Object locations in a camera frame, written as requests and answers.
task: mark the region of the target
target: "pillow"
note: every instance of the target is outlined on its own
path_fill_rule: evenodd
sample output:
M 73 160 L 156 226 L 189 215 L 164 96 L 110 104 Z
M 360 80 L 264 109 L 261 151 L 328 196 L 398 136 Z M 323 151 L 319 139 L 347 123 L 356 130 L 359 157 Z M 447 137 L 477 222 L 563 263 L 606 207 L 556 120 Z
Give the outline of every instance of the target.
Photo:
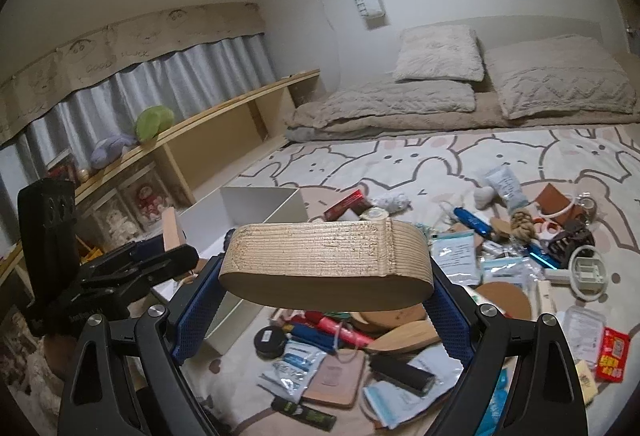
M 404 30 L 396 80 L 470 80 L 484 78 L 476 32 L 469 26 L 420 26 Z
M 634 111 L 628 76 L 594 38 L 563 35 L 487 51 L 505 118 L 542 112 Z

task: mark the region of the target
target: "brown round coaster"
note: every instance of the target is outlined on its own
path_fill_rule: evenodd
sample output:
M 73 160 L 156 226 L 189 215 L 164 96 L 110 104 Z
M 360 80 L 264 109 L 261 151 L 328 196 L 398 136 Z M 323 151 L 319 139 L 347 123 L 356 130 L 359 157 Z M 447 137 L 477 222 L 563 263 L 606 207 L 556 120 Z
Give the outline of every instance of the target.
M 487 282 L 476 291 L 514 319 L 531 320 L 531 304 L 524 292 L 509 282 Z
M 422 321 L 427 317 L 427 312 L 422 304 L 416 304 L 401 310 L 391 311 L 361 311 L 362 318 L 369 324 L 375 324 L 392 330 L 409 322 Z

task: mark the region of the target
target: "blue gripper pad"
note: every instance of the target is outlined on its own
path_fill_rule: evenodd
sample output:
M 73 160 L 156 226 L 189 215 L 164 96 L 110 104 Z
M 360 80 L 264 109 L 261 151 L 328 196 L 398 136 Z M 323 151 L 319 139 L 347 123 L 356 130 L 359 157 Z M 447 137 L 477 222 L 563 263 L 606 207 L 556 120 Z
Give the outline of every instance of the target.
M 422 303 L 451 358 L 468 366 L 474 357 L 469 325 L 440 281 L 434 279 L 433 295 Z
M 193 299 L 184 309 L 182 317 L 175 324 L 172 356 L 180 366 L 187 358 L 191 358 L 198 352 L 211 321 L 225 297 L 226 290 L 218 281 L 222 260 L 223 258 L 220 257 L 215 268 L 200 284 Z M 196 279 L 191 285 L 196 285 L 198 281 L 199 279 Z

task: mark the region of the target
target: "red marker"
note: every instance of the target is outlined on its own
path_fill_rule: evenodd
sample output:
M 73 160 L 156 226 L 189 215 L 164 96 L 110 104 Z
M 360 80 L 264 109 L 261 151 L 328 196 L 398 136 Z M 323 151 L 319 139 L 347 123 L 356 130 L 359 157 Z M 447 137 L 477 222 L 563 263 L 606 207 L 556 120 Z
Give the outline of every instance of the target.
M 330 319 L 329 317 L 324 317 L 324 315 L 322 315 L 320 311 L 306 311 L 305 318 L 308 321 L 316 324 L 318 326 L 318 329 L 326 333 L 331 333 L 332 335 L 335 335 L 335 332 L 340 327 L 340 324 L 338 324 L 333 319 Z M 364 348 L 371 342 L 373 342 L 373 339 L 371 337 L 367 337 L 366 335 L 357 331 L 350 331 L 346 328 L 340 329 L 338 338 L 340 340 L 343 340 L 344 342 L 353 344 L 358 348 Z

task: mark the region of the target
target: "green plush toy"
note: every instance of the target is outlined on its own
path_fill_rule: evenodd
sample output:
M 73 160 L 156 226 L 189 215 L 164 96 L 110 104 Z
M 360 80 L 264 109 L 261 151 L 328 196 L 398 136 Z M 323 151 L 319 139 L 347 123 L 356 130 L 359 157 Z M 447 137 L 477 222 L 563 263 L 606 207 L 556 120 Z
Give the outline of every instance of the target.
M 136 136 L 140 143 L 155 138 L 174 124 L 174 111 L 164 105 L 154 105 L 140 113 L 136 120 Z

